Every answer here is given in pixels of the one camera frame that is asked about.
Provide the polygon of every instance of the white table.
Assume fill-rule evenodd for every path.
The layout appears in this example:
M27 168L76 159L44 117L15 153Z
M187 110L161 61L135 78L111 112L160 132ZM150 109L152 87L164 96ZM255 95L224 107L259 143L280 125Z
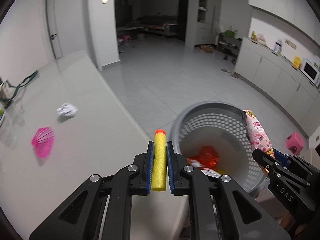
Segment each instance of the white table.
M69 102L74 118L58 118ZM50 126L55 142L39 160L31 139ZM18 94L0 127L0 205L23 239L91 174L115 174L146 152L149 138L133 120L83 51L40 68ZM179 233L186 197L152 192L132 201L131 240L173 239Z

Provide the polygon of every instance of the crumpled paper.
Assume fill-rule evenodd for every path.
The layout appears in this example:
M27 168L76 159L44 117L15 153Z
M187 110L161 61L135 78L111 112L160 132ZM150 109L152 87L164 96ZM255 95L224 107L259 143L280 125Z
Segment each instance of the crumpled paper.
M57 109L58 115L73 117L78 112L78 108L70 103L64 103L61 108Z

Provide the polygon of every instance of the foam dart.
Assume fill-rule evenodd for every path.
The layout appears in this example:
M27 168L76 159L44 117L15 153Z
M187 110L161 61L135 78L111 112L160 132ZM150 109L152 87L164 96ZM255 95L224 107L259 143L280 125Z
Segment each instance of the foam dart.
M154 139L154 161L151 189L165 191L167 187L167 141L165 131L157 130Z

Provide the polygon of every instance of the gray plastic basket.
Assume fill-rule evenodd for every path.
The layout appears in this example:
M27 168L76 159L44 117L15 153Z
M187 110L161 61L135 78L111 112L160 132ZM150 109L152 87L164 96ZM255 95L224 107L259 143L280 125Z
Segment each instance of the gray plastic basket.
M198 155L203 146L219 153L219 168L252 197L266 186L266 177L252 158L252 149L241 121L241 109L216 101L194 104L175 121L171 140L176 153Z

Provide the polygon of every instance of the pink stool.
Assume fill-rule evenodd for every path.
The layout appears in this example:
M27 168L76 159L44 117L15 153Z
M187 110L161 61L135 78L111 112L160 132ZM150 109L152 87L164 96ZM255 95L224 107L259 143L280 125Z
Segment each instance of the pink stool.
M128 41L131 40L131 36L130 35L123 35L123 39L125 41L125 44L129 45Z
M299 133L294 132L287 138L285 146L287 147L287 149L292 151L293 154L299 155L304 147L304 139Z

